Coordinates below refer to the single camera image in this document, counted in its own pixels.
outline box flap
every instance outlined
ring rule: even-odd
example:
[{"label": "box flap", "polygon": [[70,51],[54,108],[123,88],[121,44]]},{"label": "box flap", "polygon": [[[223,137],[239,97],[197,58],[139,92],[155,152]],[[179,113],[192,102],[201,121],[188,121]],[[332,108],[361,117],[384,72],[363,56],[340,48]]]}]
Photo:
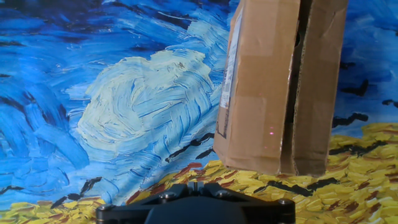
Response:
[{"label": "box flap", "polygon": [[299,85],[301,58],[305,34],[307,33],[311,5],[312,0],[301,0],[300,12],[298,15],[298,26],[292,61],[292,70],[289,77],[289,97],[286,105],[285,129],[282,142],[282,157],[280,159],[282,163],[280,171],[283,174],[297,174],[292,149],[294,114],[297,99],[297,88]]},{"label": "box flap", "polygon": [[326,170],[348,0],[313,0],[295,105],[294,157],[300,175]]},{"label": "box flap", "polygon": [[[299,7],[299,0],[244,1],[235,92],[229,111],[221,99],[214,146],[226,166],[248,169],[253,164],[250,160],[263,161],[268,167],[256,170],[279,172]],[[220,143],[222,124],[226,135]]]}]

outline black plastic mount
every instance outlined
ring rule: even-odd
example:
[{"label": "black plastic mount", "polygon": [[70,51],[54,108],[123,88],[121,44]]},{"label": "black plastic mount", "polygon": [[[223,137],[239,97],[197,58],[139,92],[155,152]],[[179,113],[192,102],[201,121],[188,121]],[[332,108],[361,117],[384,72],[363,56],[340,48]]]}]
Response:
[{"label": "black plastic mount", "polygon": [[289,199],[265,202],[219,184],[190,182],[126,206],[102,205],[97,224],[293,224]]}]

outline white label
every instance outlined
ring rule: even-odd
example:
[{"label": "white label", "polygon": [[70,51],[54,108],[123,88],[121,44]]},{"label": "white label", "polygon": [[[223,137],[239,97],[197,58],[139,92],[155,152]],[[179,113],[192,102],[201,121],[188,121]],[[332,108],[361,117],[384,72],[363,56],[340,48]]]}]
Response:
[{"label": "white label", "polygon": [[221,92],[220,106],[226,109],[229,106],[229,97],[231,95],[231,85],[235,68],[236,51],[238,50],[239,31],[241,30],[242,11],[243,10],[241,9],[238,18],[236,18],[234,31],[232,33],[231,45],[229,46],[228,58],[226,61],[227,64],[224,71],[225,75],[223,89]]}]

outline painted backdrop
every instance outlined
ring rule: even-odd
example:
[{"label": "painted backdrop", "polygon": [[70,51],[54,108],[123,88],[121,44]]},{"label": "painted backdrop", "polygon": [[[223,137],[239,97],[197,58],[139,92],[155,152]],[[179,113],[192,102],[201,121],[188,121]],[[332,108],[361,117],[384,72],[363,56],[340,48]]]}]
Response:
[{"label": "painted backdrop", "polygon": [[174,183],[292,198],[297,223],[398,223],[398,1],[351,0],[328,172],[212,150],[238,0],[0,0],[0,222],[89,223]]}]

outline metal screw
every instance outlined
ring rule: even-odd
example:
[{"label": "metal screw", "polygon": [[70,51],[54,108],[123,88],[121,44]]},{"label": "metal screw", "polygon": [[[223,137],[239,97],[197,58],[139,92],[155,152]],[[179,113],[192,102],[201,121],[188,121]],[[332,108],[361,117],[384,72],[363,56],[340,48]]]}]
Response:
[{"label": "metal screw", "polygon": [[99,206],[99,207],[98,207],[98,210],[107,211],[107,210],[109,210],[109,209],[111,209],[111,208],[113,208],[113,207],[115,207],[115,205],[104,204],[104,205]]},{"label": "metal screw", "polygon": [[231,194],[227,190],[219,190],[216,192],[216,197],[218,198],[223,198],[223,197],[228,197]]},{"label": "metal screw", "polygon": [[159,195],[159,198],[160,199],[170,200],[170,199],[175,198],[176,196],[177,196],[177,194],[174,193],[174,192],[164,192],[164,193]]},{"label": "metal screw", "polygon": [[290,205],[291,203],[293,203],[291,200],[286,199],[286,198],[281,198],[281,199],[278,200],[278,202],[279,202],[281,205]]}]

